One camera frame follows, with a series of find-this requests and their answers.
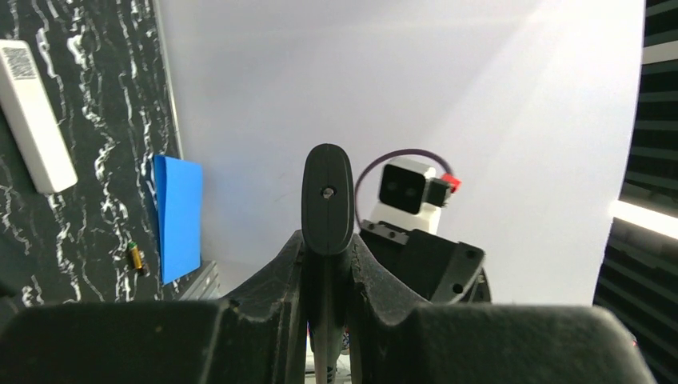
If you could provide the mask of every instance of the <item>black marble wall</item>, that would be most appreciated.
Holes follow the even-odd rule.
[[[0,0],[0,38],[30,44],[78,173],[38,194],[0,116],[0,258],[38,259],[0,326],[23,307],[176,298],[159,276],[155,154],[178,157],[152,0]],[[131,269],[134,240],[150,276]]]

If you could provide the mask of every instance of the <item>light strip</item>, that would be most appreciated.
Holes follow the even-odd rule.
[[[667,62],[678,59],[678,42],[665,42],[643,48],[643,64]]]
[[[678,239],[678,218],[621,201],[614,202],[610,210],[615,218]]]

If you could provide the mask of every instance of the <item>red connector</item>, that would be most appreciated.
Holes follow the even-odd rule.
[[[450,190],[452,191],[452,193],[457,192],[457,190],[459,189],[459,186],[461,185],[461,180],[453,177],[451,174],[443,174],[443,176],[441,177],[441,180],[445,180],[446,182],[448,182],[450,184],[450,186],[451,186]]]

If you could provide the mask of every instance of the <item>barcode label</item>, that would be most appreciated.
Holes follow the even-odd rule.
[[[33,63],[30,60],[30,52],[26,48],[3,47],[2,55],[5,56],[7,64],[10,66],[14,80],[36,77]]]

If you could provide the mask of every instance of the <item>screw hole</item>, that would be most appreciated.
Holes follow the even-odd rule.
[[[337,189],[334,188],[333,186],[326,186],[325,188],[320,190],[320,196],[324,198],[325,200],[329,200],[332,196],[337,194]]]

